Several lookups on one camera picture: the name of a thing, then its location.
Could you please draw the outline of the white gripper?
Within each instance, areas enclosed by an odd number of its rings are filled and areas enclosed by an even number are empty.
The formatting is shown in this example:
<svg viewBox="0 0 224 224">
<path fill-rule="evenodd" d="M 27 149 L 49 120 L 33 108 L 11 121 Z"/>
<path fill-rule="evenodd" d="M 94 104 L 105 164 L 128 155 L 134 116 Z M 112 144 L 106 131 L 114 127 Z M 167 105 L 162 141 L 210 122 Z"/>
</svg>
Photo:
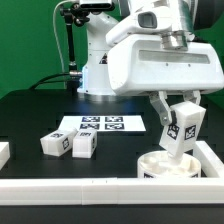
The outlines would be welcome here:
<svg viewBox="0 0 224 224">
<path fill-rule="evenodd" d="M 150 103 L 162 126 L 176 123 L 166 92 L 185 91 L 184 102 L 199 105 L 199 91 L 210 93 L 224 87 L 224 73 L 210 44 L 191 42 L 187 51 L 166 50 L 158 36 L 134 34 L 114 46 L 107 61 L 112 90 L 126 96 L 151 92 Z"/>
</svg>

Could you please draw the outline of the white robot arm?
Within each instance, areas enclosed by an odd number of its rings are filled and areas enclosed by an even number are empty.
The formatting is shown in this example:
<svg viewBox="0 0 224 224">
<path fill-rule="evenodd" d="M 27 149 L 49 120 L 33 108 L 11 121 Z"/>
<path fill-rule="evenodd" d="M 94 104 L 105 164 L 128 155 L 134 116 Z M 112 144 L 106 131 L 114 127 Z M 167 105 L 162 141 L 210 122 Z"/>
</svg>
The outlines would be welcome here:
<svg viewBox="0 0 224 224">
<path fill-rule="evenodd" d="M 81 91 L 89 95 L 148 95 L 163 125 L 174 122 L 166 98 L 179 94 L 195 104 L 224 88 L 214 48 L 194 41 L 198 0 L 127 0 L 130 14 L 105 14 L 112 0 L 80 0 L 90 13 L 88 60 Z"/>
</svg>

